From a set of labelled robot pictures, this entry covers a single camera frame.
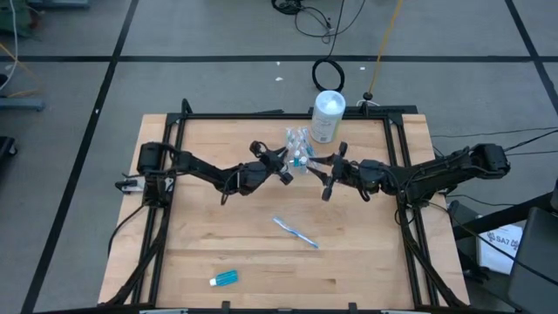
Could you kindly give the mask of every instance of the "metal bracket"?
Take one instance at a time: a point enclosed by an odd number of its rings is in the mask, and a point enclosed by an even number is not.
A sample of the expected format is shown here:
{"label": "metal bracket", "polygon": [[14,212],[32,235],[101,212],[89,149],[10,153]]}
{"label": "metal bracket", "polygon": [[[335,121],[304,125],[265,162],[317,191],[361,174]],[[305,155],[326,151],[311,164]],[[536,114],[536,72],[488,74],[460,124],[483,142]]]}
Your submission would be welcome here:
{"label": "metal bracket", "polygon": [[349,314],[358,314],[357,304],[354,302],[349,303]]}
{"label": "metal bracket", "polygon": [[230,313],[230,301],[223,301],[221,303],[221,314],[229,314]]}
{"label": "metal bracket", "polygon": [[[165,188],[169,188],[173,182],[174,182],[173,178],[166,178]],[[145,185],[146,185],[146,178],[142,176],[126,177],[123,181],[118,181],[114,183],[114,186],[125,195],[129,195],[132,192],[143,192]]]}
{"label": "metal bracket", "polygon": [[188,313],[188,309],[139,311],[139,314],[187,314],[187,313]]}

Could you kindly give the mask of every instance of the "white label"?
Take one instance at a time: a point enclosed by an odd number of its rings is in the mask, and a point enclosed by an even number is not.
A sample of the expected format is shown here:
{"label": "white label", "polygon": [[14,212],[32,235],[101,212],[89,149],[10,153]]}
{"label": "white label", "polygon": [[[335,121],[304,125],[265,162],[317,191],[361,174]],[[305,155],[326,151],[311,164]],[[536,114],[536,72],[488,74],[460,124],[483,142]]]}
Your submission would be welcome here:
{"label": "white label", "polygon": [[326,117],[318,117],[316,114],[312,117],[312,127],[310,132],[312,138],[320,143],[327,143],[333,140],[333,133],[339,118],[328,119]]}

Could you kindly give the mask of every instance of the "plastic bottle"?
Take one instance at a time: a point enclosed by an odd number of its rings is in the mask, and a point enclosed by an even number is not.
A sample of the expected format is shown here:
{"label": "plastic bottle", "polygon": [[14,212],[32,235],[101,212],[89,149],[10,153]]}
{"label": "plastic bottle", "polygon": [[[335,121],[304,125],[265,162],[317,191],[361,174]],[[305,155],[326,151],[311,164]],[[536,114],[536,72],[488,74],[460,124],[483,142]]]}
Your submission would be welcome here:
{"label": "plastic bottle", "polygon": [[293,166],[298,167],[300,166],[300,151],[297,149],[295,151],[295,157],[293,159]]}
{"label": "plastic bottle", "polygon": [[236,270],[230,270],[217,275],[217,277],[215,278],[210,279],[209,285],[212,287],[224,286],[231,283],[236,283],[237,281],[238,281],[238,273],[236,272]]}
{"label": "plastic bottle", "polygon": [[300,173],[301,174],[306,174],[306,164],[308,163],[308,157],[303,156],[300,158]]}
{"label": "plastic bottle", "polygon": [[323,91],[316,97],[310,134],[318,143],[329,143],[336,135],[345,112],[345,98],[335,91]]}

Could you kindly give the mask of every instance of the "white bottle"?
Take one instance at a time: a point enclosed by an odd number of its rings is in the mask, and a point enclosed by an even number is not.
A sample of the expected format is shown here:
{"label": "white bottle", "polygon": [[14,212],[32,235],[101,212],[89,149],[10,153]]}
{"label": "white bottle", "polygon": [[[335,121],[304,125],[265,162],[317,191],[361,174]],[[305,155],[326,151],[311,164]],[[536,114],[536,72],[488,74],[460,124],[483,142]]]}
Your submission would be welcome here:
{"label": "white bottle", "polygon": [[335,91],[323,91],[316,97],[310,134],[318,143],[329,143],[335,138],[337,127],[345,112],[345,98]]}

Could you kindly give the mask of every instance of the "black equipment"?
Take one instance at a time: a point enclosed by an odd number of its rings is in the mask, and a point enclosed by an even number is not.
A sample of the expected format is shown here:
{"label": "black equipment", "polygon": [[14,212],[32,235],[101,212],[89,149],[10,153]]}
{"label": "black equipment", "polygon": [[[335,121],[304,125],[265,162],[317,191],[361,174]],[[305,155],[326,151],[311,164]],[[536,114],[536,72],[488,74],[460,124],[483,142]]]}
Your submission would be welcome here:
{"label": "black equipment", "polygon": [[[250,144],[250,152],[259,161],[251,161],[227,169],[219,169],[204,160],[196,158],[192,153],[180,151],[165,143],[149,142],[143,144],[139,151],[137,170],[145,176],[143,203],[149,206],[164,206],[168,203],[167,193],[173,183],[167,184],[166,178],[191,174],[214,185],[222,193],[221,205],[227,197],[236,193],[249,195],[259,188],[272,174],[279,176],[284,185],[292,180],[288,166],[283,162],[287,155],[287,148],[275,151],[260,142]],[[168,153],[173,166],[160,170],[163,156]]]}
{"label": "black equipment", "polygon": [[[369,201],[370,194],[375,194],[381,189],[388,195],[396,196],[398,202],[396,215],[398,214],[400,222],[406,221],[406,209],[412,209],[416,213],[428,204],[434,193],[438,191],[451,191],[458,183],[472,178],[499,179],[510,170],[504,149],[494,144],[465,147],[441,159],[410,167],[387,166],[377,160],[363,160],[360,163],[348,161],[344,159],[347,148],[347,143],[341,142],[339,154],[310,158],[317,163],[332,166],[331,175],[308,167],[325,186],[322,200],[328,201],[331,198],[335,182],[356,188],[364,201]],[[467,308],[468,305],[453,294],[433,268],[428,256],[421,251],[421,246],[414,239],[409,223],[400,223],[400,226],[405,246],[417,258],[427,277],[447,304],[450,307]]]}

